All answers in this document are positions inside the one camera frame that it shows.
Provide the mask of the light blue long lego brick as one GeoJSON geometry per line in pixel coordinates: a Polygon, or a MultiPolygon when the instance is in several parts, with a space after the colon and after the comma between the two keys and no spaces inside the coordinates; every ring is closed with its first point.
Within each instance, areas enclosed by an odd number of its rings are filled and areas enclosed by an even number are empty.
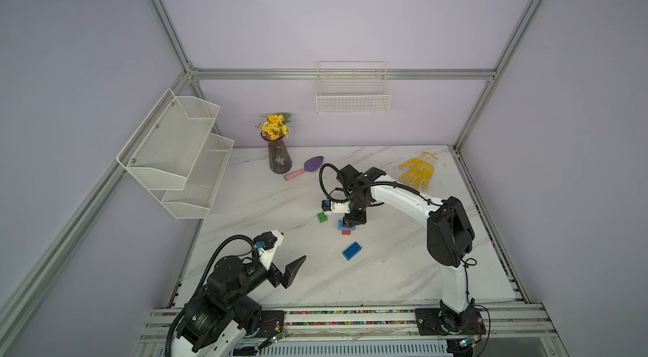
{"type": "Polygon", "coordinates": [[[355,231],[355,227],[348,227],[344,224],[342,220],[339,220],[339,224],[337,225],[337,228],[341,231],[355,231]]]}

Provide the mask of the dark blue long lego brick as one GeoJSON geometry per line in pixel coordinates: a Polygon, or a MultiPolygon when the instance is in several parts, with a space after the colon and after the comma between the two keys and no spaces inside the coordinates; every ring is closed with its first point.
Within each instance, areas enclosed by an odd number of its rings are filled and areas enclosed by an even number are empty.
{"type": "Polygon", "coordinates": [[[343,257],[347,260],[350,261],[354,257],[356,257],[362,250],[361,245],[358,242],[354,242],[350,246],[348,246],[343,252],[343,257]]]}

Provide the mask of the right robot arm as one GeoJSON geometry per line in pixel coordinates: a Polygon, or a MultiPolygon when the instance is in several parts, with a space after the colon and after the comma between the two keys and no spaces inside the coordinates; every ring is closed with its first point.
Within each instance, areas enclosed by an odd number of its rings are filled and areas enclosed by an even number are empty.
{"type": "Polygon", "coordinates": [[[428,254],[440,265],[442,295],[432,330],[439,334],[459,334],[481,318],[470,297],[467,267],[463,258],[473,249],[475,232],[458,198],[432,198],[372,167],[357,171],[348,164],[334,168],[340,183],[334,198],[325,188],[322,210],[342,215],[342,227],[354,228],[367,223],[367,209],[388,205],[408,215],[426,228],[428,254]]]}

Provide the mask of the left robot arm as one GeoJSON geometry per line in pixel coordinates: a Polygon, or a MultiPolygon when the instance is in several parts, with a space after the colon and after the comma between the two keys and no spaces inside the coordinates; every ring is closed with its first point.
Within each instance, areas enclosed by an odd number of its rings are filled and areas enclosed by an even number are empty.
{"type": "Polygon", "coordinates": [[[288,289],[307,260],[280,270],[273,259],[285,235],[271,230],[251,238],[232,235],[209,259],[190,300],[165,337],[165,356],[226,356],[262,326],[262,306],[249,294],[263,283],[288,289]]]}

